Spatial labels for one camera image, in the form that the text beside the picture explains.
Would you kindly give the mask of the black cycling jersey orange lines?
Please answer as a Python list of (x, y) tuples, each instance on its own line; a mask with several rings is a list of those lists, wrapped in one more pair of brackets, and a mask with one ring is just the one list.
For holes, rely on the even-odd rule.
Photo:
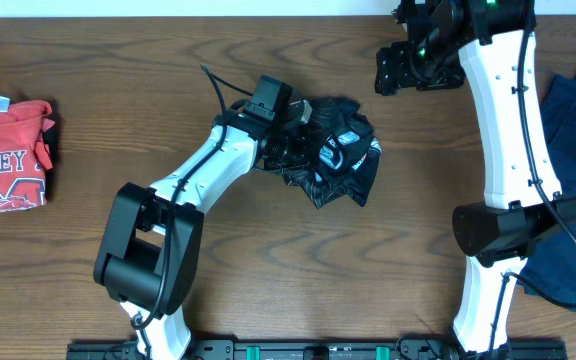
[(347, 196), (363, 207), (374, 184), (382, 148), (375, 128), (349, 97), (310, 101), (306, 158), (301, 169), (286, 170), (283, 179), (298, 186), (316, 208)]

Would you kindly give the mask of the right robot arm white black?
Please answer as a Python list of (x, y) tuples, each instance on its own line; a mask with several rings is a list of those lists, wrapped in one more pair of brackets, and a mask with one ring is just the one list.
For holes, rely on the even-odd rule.
[(484, 156), (481, 202), (452, 214), (466, 257), (452, 340), (437, 359), (563, 359), (560, 340), (512, 340), (506, 322), (521, 271), (537, 244), (576, 219), (550, 162), (535, 87), (530, 1), (404, 0), (394, 11), (404, 41), (378, 51), (375, 91), (468, 85)]

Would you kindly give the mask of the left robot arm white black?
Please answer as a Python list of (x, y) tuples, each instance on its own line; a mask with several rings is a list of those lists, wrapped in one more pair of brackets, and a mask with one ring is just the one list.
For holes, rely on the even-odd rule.
[(306, 100), (272, 113), (247, 102), (216, 116), (204, 144), (148, 187), (116, 194), (93, 278), (128, 313), (142, 359), (181, 359), (191, 344), (182, 304), (197, 271), (205, 215), (261, 159), (303, 165)]

